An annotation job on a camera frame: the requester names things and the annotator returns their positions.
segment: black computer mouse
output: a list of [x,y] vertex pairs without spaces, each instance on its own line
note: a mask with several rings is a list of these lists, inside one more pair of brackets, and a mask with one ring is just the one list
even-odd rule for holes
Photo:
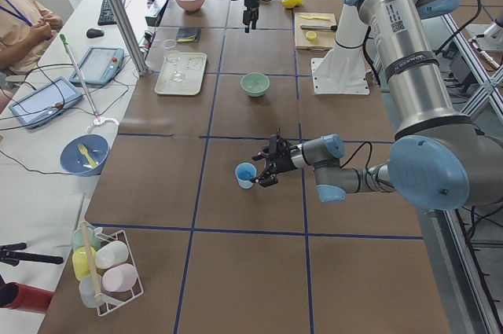
[[102,37],[105,35],[105,32],[102,31],[100,28],[91,28],[87,30],[86,37],[87,38],[97,38],[97,37]]

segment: red cylinder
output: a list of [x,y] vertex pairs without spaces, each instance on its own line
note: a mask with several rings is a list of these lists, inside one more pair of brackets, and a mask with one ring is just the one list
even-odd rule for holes
[[25,312],[45,313],[49,308],[54,292],[16,282],[0,287],[0,307],[24,310]]

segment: black tripod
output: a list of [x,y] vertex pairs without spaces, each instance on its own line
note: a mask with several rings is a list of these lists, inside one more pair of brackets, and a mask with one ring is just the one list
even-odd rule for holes
[[57,265],[60,265],[64,261],[62,257],[32,253],[20,253],[16,251],[24,250],[27,247],[28,246],[24,242],[21,242],[19,244],[0,245],[0,262],[7,263],[11,266],[17,266],[19,265],[19,261],[55,263]]

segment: cutting board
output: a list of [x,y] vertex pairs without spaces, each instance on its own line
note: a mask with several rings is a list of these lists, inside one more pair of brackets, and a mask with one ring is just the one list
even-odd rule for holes
[[[301,16],[324,16],[330,20],[308,20]],[[337,25],[336,16],[333,13],[295,13],[295,41],[296,49],[300,50],[330,50],[333,48],[336,41],[336,33],[334,31],[316,31],[318,37],[314,41],[306,39],[308,30],[302,30],[300,25]]]

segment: green tipped rod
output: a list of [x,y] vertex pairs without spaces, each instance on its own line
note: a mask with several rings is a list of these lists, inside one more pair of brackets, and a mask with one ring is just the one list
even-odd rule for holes
[[75,58],[73,57],[73,53],[70,50],[70,46],[68,44],[68,41],[66,40],[66,37],[64,34],[60,34],[60,39],[63,42],[64,49],[68,56],[70,57],[70,60],[72,61],[73,68],[75,69],[75,73],[79,77],[80,84],[82,85],[82,88],[84,89],[84,93],[86,94],[87,100],[89,101],[91,108],[93,109],[94,116],[96,116],[97,119],[100,119],[100,113],[97,112],[96,106],[94,105],[93,98],[91,97],[91,93],[89,92],[89,89],[87,89],[87,84],[86,80],[84,79],[84,76],[82,74],[82,71],[79,68],[79,65],[75,61]]

